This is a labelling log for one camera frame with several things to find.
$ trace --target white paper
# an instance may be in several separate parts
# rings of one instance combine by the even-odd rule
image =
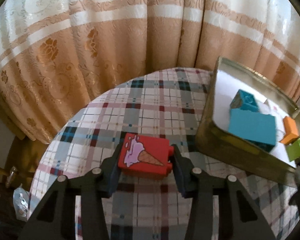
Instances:
[[[262,103],[261,101],[257,100],[257,104],[259,106],[259,112],[262,114],[270,114],[270,107],[265,104]]]
[[[267,100],[264,95],[256,91],[254,88],[248,86],[246,83],[234,78],[224,71],[218,70],[215,89],[214,112],[212,118],[215,124],[222,130],[228,131],[229,129],[230,103],[239,89],[253,94],[257,102],[265,102]],[[280,115],[282,114],[282,112],[285,113],[280,108],[279,110]],[[278,158],[279,160],[289,164],[290,166],[294,168],[296,167],[294,161],[289,161],[287,151],[283,144],[277,143],[270,154]]]
[[[277,130],[280,130],[281,132],[286,134],[286,130],[284,128],[283,120],[282,120],[281,115],[279,115],[275,112],[271,112],[271,115],[273,115],[275,117],[275,125],[277,126]]]
[[[274,103],[270,99],[267,99],[265,101],[265,104],[270,107],[270,111],[271,111],[272,115],[274,113],[279,114],[282,119],[285,118],[286,116],[289,116],[288,113],[286,113],[285,111],[283,111],[276,103]]]

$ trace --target ice cream cone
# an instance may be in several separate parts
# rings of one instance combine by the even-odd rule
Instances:
[[[163,166],[163,164],[159,160],[157,160],[155,157],[153,157],[150,153],[148,153],[145,150],[140,152],[138,156],[138,161]]]

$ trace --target curtain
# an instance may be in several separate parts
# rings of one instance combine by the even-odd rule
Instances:
[[[288,0],[6,0],[0,106],[49,143],[78,110],[129,79],[218,56],[300,95],[300,17]]]

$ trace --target metal tray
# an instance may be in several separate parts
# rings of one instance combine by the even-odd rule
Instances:
[[[219,128],[213,121],[218,70],[246,83],[276,103],[296,121],[300,135],[300,110],[295,102],[260,73],[227,58],[219,57],[211,77],[206,105],[195,138],[197,149],[207,156],[257,176],[295,187],[293,167],[254,144]]]

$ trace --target tablecloth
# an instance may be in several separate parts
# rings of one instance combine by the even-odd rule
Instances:
[[[210,72],[174,68],[138,77],[109,90],[81,109],[56,135],[35,173],[29,215],[57,176],[84,175],[110,157],[126,132],[167,138],[183,156],[210,175],[234,174],[250,193],[277,239],[298,222],[289,206],[294,188],[274,183],[196,151],[194,138],[209,90]],[[121,175],[117,192],[103,199],[111,239],[184,239],[191,199],[177,192],[173,174],[163,181]],[[82,239],[80,197],[76,198],[76,238]],[[213,239],[218,239],[214,199]]]

